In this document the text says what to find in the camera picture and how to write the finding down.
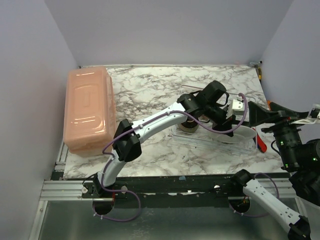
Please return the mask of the white plate red characters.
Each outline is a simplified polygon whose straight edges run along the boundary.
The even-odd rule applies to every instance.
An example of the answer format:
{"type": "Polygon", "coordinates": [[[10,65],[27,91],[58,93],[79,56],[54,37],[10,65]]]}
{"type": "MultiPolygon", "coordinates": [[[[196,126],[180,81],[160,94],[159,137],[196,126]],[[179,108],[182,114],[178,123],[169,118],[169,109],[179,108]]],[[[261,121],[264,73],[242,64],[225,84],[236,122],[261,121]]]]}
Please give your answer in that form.
{"type": "Polygon", "coordinates": [[[233,132],[233,136],[227,134],[214,134],[213,140],[226,144],[237,144],[244,141],[252,140],[256,136],[256,132],[248,126],[240,126],[233,132]]]}

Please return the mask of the beige bowl dark rim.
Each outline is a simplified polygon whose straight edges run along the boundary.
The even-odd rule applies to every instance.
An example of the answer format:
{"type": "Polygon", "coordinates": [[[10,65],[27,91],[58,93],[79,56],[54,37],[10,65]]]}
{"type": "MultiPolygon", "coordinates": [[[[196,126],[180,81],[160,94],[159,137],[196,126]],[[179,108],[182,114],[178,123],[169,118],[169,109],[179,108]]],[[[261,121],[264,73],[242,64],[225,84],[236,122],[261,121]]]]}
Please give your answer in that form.
{"type": "Polygon", "coordinates": [[[199,128],[199,125],[194,120],[187,120],[183,123],[179,123],[177,126],[182,132],[189,134],[195,133],[199,128]]]}

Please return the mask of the pink floral mug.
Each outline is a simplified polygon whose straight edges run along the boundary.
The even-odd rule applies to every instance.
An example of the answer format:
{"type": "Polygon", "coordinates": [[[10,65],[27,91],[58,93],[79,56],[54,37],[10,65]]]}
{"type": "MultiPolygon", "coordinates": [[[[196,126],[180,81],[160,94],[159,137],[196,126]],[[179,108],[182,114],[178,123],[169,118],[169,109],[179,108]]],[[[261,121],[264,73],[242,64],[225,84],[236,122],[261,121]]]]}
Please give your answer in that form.
{"type": "Polygon", "coordinates": [[[198,120],[202,123],[209,123],[211,121],[210,118],[206,117],[205,115],[200,116],[198,120]]]}

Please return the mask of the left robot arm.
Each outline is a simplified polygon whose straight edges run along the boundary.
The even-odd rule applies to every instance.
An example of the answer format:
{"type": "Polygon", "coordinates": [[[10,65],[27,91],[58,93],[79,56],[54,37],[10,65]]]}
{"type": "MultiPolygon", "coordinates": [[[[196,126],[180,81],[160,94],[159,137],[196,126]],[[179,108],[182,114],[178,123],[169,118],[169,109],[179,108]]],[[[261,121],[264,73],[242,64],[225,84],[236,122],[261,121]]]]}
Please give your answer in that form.
{"type": "Polygon", "coordinates": [[[102,170],[92,177],[95,193],[100,198],[112,194],[110,187],[122,168],[141,156],[141,145],[174,125],[184,125],[192,120],[204,128],[199,119],[205,116],[215,124],[208,131],[231,135],[239,125],[234,124],[233,117],[228,116],[228,105],[219,103],[222,96],[229,97],[229,93],[223,84],[214,80],[204,89],[180,95],[176,102],[149,117],[133,122],[123,119],[118,124],[113,140],[102,149],[102,154],[107,155],[108,159],[102,170]]]}

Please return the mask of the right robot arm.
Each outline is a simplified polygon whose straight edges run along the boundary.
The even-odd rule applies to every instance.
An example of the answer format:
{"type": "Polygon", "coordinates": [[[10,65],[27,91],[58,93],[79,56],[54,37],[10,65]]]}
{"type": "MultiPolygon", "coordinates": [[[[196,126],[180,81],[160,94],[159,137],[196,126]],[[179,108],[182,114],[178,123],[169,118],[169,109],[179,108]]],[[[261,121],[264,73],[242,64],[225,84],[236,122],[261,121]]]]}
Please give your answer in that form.
{"type": "Polygon", "coordinates": [[[270,103],[270,109],[249,101],[249,123],[263,128],[264,133],[273,133],[283,166],[291,173],[288,179],[296,195],[304,205],[303,216],[283,204],[268,192],[248,171],[242,169],[230,178],[230,187],[256,201],[285,230],[290,240],[318,240],[320,238],[320,140],[302,143],[299,127],[320,122],[320,106],[314,104],[310,111],[297,112],[270,103]]]}

